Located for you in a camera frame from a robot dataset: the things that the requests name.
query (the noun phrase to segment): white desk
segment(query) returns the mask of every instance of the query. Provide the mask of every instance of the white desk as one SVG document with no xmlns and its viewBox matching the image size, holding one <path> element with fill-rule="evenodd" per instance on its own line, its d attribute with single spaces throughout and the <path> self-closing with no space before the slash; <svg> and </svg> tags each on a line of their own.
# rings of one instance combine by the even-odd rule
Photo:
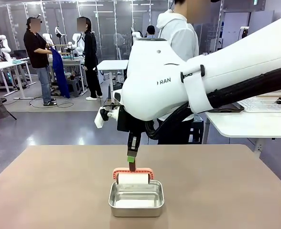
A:
<svg viewBox="0 0 281 229">
<path fill-rule="evenodd" d="M 203 144 L 207 143 L 210 123 L 225 137 L 257 138 L 254 153 L 260 156 L 266 138 L 281 138 L 281 113 L 206 112 Z"/>
<path fill-rule="evenodd" d="M 15 99 L 15 100 L 16 100 L 16 99 L 33 99 L 32 97 L 25 97 L 24 91 L 23 91 L 23 89 L 22 89 L 22 83 L 21 83 L 21 79 L 20 79 L 20 77 L 19 77 L 20 74 L 19 74 L 19 72 L 18 72 L 18 66 L 21 68 L 21 65 L 22 65 L 22 64 L 26 64 L 26 66 L 27 66 L 27 71 L 28 71 L 29 77 L 30 77 L 30 79 L 31 79 L 30 71 L 29 71 L 29 68 L 28 68 L 28 62 L 27 62 L 27 61 L 22 61 L 22 62 L 20 62 L 20 63 L 0 62 L 1 75 L 2 75 L 2 78 L 3 78 L 4 84 L 5 84 L 5 86 L 6 86 L 6 89 L 7 89 L 7 94 L 5 94 L 4 96 L 8 96 L 8 95 L 14 93 L 15 91 L 13 91 L 13 92 L 10 92 L 10 91 L 9 91 L 8 84 L 7 84 L 7 81 L 6 81 L 6 77 L 5 77 L 4 74 L 3 74 L 3 69 L 9 68 L 9 67 L 14 67 L 14 71 L 15 71 L 15 75 L 16 75 L 16 78 L 17 78 L 17 82 L 18 82 L 18 85 L 19 85 L 19 88 L 20 88 L 20 91 L 21 91 L 21 94 L 22 94 L 21 97 L 19 97 L 19 98 L 14 98 L 14 99 Z"/>
<path fill-rule="evenodd" d="M 118 70 L 125 70 L 128 67 L 129 60 L 113 60 L 113 61 L 102 61 L 98 64 L 97 69 L 98 71 L 106 71 L 109 72 L 109 79 L 110 79 L 110 94 L 111 94 L 111 101 L 114 102 L 113 98 L 113 73 L 116 74 L 117 79 L 117 72 Z"/>
<path fill-rule="evenodd" d="M 84 87 L 84 81 L 86 81 L 85 72 L 84 72 L 84 57 L 75 57 L 75 59 L 70 60 L 70 59 L 62 59 L 63 61 L 63 66 L 64 67 L 74 67 L 78 66 L 80 68 L 80 76 L 81 76 L 81 82 L 82 82 L 82 90 L 83 92 L 80 94 L 80 96 L 83 96 L 86 92 L 87 89 Z M 53 60 L 51 58 L 48 59 L 49 66 L 53 65 Z"/>
</svg>

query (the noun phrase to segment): gray carpet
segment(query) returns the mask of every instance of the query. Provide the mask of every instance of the gray carpet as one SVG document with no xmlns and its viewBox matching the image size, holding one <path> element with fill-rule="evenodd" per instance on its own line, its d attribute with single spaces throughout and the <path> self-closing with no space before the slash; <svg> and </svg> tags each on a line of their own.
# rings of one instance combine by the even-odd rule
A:
<svg viewBox="0 0 281 229">
<path fill-rule="evenodd" d="M 17 121 L 11 117 L 0 120 L 0 173 L 27 146 L 127 144 L 128 133 L 117 131 L 115 120 L 106 122 L 102 129 L 96 128 L 94 124 L 96 112 L 13 114 L 18 118 Z M 223 137 L 211 125 L 208 144 L 229 144 L 229 142 L 247 145 L 252 150 L 254 148 L 248 139 Z M 148 139 L 143 134 L 141 144 L 148 143 L 156 144 L 156 141 Z M 281 139 L 267 140 L 261 160 L 281 179 Z"/>
</svg>

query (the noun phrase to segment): stainless steel tray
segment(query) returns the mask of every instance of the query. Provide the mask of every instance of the stainless steel tray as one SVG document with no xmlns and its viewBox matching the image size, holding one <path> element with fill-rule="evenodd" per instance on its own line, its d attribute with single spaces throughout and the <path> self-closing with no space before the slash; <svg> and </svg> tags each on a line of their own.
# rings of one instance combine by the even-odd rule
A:
<svg viewBox="0 0 281 229">
<path fill-rule="evenodd" d="M 115 217 L 158 217 L 164 205 L 162 184 L 117 184 L 111 186 L 108 203 Z"/>
</svg>

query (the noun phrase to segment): person in white hoodie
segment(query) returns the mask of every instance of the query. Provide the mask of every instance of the person in white hoodie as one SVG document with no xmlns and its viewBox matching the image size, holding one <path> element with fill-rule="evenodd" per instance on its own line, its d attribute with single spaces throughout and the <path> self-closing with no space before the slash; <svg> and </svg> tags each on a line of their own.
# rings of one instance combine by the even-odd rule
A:
<svg viewBox="0 0 281 229">
<path fill-rule="evenodd" d="M 167 10 L 158 17 L 158 38 L 168 41 L 175 53 L 187 61 L 199 55 L 198 36 L 190 23 L 199 22 L 204 12 L 210 7 L 210 2 L 220 0 L 174 0 L 174 10 Z M 158 119 L 159 125 L 169 116 Z M 186 118 L 172 131 L 160 136 L 159 145 L 188 144 L 191 124 L 194 116 Z"/>
</svg>

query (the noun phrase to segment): white wire rack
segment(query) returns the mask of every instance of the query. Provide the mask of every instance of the white wire rack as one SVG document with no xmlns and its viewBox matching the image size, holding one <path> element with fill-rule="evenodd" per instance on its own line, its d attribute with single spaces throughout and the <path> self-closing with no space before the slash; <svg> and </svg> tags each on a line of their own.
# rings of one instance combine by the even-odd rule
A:
<svg viewBox="0 0 281 229">
<path fill-rule="evenodd" d="M 246 112 L 281 112 L 281 92 L 255 96 L 238 103 Z"/>
</svg>

